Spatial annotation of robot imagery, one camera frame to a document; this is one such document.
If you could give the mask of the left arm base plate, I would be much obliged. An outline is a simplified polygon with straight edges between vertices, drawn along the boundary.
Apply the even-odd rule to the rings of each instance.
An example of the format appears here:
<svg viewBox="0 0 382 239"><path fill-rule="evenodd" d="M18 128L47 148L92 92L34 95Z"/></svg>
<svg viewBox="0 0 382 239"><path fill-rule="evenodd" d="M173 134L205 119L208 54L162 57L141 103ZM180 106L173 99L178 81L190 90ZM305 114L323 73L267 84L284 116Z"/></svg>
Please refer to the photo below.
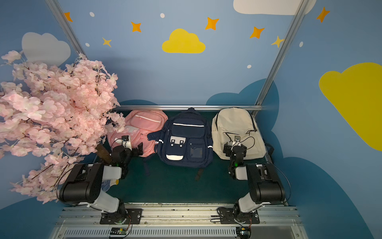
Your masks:
<svg viewBox="0 0 382 239"><path fill-rule="evenodd" d="M139 225L142 218L142 209L125 209L125 213L102 213L100 225Z"/></svg>

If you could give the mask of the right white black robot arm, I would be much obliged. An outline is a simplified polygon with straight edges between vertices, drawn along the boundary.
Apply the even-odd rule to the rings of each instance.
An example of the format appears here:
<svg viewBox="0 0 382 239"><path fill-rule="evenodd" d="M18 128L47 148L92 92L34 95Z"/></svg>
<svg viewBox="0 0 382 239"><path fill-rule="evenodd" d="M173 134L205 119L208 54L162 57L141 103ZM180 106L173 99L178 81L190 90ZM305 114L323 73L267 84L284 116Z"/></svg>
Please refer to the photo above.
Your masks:
<svg viewBox="0 0 382 239"><path fill-rule="evenodd" d="M285 189L271 163L244 164L247 147L239 142L226 143L223 153L229 157L229 175L236 180L248 182L249 192L234 205L236 216L251 214L264 205L284 202Z"/></svg>

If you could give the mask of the navy blue backpack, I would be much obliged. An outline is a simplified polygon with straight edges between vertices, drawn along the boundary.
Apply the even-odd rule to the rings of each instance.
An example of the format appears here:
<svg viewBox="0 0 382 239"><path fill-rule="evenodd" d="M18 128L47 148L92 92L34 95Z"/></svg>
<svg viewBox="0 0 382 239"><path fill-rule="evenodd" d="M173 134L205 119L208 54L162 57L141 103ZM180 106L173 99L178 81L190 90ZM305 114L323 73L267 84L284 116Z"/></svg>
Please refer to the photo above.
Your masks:
<svg viewBox="0 0 382 239"><path fill-rule="evenodd" d="M149 133L154 152L168 165L197 168L196 181L213 161L210 122L194 108L169 118L161 130Z"/></svg>

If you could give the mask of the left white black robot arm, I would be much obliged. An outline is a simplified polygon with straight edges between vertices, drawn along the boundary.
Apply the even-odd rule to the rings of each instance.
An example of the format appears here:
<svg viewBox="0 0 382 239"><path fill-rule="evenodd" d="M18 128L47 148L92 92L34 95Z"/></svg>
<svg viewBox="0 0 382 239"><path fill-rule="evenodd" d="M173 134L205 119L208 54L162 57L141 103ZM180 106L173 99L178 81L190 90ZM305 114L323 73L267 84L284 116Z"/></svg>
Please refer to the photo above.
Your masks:
<svg viewBox="0 0 382 239"><path fill-rule="evenodd" d="M58 199L73 206L86 205L103 213L124 217L124 203L102 189L104 181L124 179L132 157L143 155L143 143L137 148L125 147L127 142L112 149L111 157L117 164L76 164L58 191Z"/></svg>

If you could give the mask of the beige backpack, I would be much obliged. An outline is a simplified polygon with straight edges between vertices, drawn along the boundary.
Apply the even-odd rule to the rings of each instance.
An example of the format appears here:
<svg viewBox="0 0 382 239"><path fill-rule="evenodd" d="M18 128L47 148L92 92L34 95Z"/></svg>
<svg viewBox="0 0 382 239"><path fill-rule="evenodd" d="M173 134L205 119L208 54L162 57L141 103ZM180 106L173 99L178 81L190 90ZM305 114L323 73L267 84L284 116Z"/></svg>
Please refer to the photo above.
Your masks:
<svg viewBox="0 0 382 239"><path fill-rule="evenodd" d="M234 136L241 136L241 143L247 147L245 160L260 159L266 153L266 145L253 116L245 109L227 108L219 111L211 125L213 151L222 160L229 160L223 153L226 143L233 145Z"/></svg>

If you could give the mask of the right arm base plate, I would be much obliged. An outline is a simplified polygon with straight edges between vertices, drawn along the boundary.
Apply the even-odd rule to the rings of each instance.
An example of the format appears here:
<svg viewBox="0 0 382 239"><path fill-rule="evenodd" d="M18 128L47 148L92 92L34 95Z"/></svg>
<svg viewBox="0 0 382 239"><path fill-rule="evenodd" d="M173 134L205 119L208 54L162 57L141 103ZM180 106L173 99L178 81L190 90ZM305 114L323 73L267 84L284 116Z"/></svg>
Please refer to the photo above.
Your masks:
<svg viewBox="0 0 382 239"><path fill-rule="evenodd" d="M257 210L250 213L243 213L238 207L219 207L217 208L217 214L222 224L260 224Z"/></svg>

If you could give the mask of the pink backpack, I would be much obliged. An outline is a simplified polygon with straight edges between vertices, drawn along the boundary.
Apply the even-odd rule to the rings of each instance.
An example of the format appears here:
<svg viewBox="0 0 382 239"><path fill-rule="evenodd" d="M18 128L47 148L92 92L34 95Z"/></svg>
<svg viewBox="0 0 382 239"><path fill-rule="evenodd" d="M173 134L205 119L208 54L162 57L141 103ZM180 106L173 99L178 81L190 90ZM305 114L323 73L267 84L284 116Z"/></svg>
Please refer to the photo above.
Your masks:
<svg viewBox="0 0 382 239"><path fill-rule="evenodd" d="M142 144L142 157L154 153L154 140L148 140L147 135L160 131L168 116L161 110L133 110L125 118L125 129L122 132L113 131L107 134L107 140L111 149L122 144L122 137L128 136L130 143L127 146L137 148Z"/></svg>

